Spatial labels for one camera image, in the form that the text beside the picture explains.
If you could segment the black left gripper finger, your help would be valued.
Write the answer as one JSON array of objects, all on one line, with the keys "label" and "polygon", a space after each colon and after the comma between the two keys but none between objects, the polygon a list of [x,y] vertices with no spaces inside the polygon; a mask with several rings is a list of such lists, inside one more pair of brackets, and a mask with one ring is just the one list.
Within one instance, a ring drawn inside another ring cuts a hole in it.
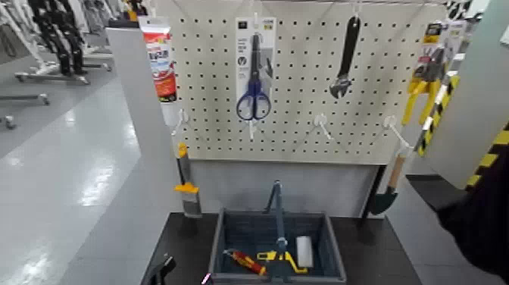
[{"label": "black left gripper finger", "polygon": [[176,261],[173,256],[167,256],[165,260],[152,268],[145,285],[165,285],[165,277],[176,267]]}]

